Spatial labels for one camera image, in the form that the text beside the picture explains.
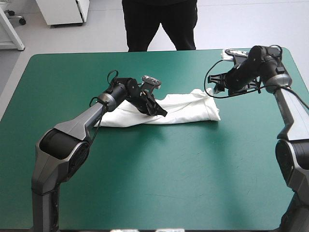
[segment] green tabletop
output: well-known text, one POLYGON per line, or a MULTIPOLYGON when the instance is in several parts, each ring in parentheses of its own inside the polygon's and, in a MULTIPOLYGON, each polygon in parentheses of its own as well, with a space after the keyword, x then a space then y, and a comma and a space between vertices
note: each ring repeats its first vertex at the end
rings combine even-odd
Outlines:
MULTIPOLYGON (((35 144, 84 111, 106 75, 162 80, 158 99, 203 88, 220 50, 35 55, 0 123, 0 228, 32 226, 35 144)), ((308 91, 288 50, 293 89, 308 91)), ((229 70, 223 62, 213 73, 229 70)), ((61 185, 61 229, 273 229, 292 198, 275 158, 274 97, 216 100, 220 122, 100 128, 85 164, 61 185)))

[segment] gray floor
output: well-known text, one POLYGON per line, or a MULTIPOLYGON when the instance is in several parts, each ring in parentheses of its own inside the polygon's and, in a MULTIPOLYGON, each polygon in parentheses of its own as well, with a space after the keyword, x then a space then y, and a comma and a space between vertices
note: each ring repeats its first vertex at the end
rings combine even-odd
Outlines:
MULTIPOLYGON (((121 0, 90 0, 82 27, 50 28, 35 0, 14 0, 10 8, 27 20, 12 22, 26 49, 0 50, 0 119, 31 56, 127 51, 121 0)), ((291 51, 309 86, 308 11, 309 0, 198 0, 197 49, 279 44, 291 51)), ((175 50, 162 28, 149 46, 159 50, 175 50)))

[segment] person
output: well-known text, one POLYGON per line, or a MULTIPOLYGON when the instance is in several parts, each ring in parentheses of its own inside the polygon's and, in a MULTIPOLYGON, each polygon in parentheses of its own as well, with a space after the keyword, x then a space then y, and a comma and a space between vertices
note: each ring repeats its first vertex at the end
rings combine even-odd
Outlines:
POLYGON ((129 52, 147 51, 160 23, 177 50, 196 50, 197 0, 122 0, 129 52))

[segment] white cloth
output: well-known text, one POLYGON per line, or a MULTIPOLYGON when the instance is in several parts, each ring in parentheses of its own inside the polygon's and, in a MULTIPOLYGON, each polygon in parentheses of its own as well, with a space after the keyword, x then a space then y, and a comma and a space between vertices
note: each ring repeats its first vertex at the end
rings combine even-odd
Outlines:
POLYGON ((168 94, 163 100, 156 100, 168 114, 148 116, 140 113, 127 101, 121 103, 113 112, 106 113, 101 121, 103 127, 130 127, 137 124, 177 124, 214 120, 220 121, 219 109, 212 97, 200 89, 189 94, 168 94))

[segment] office chair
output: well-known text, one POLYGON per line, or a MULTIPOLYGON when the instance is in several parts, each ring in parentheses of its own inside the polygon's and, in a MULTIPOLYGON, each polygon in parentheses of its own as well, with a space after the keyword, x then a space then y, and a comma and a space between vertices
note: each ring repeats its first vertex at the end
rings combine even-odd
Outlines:
POLYGON ((19 23, 21 25, 25 25, 26 24, 26 20, 23 16, 15 16, 15 12, 14 11, 10 11, 10 10, 5 10, 4 11, 5 14, 8 14, 8 19, 12 19, 12 18, 19 18, 19 23))

